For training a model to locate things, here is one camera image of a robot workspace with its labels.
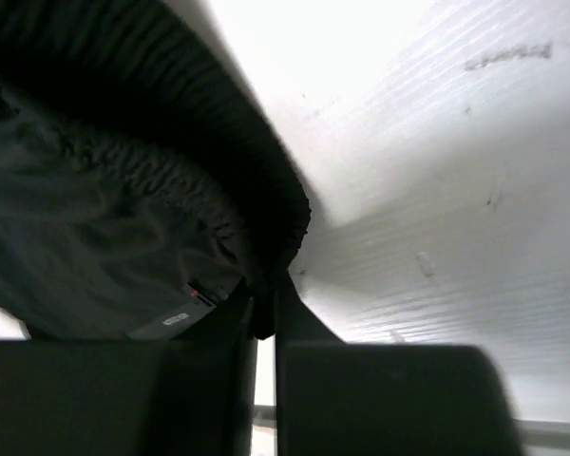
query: black fabric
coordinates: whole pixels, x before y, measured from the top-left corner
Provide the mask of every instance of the black fabric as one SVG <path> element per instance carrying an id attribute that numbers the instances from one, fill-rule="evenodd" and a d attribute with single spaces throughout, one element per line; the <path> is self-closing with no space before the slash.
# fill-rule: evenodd
<path id="1" fill-rule="evenodd" d="M 0 306 L 118 337 L 190 280 L 244 277 L 267 336 L 309 218 L 269 126 L 160 2 L 0 0 Z"/>

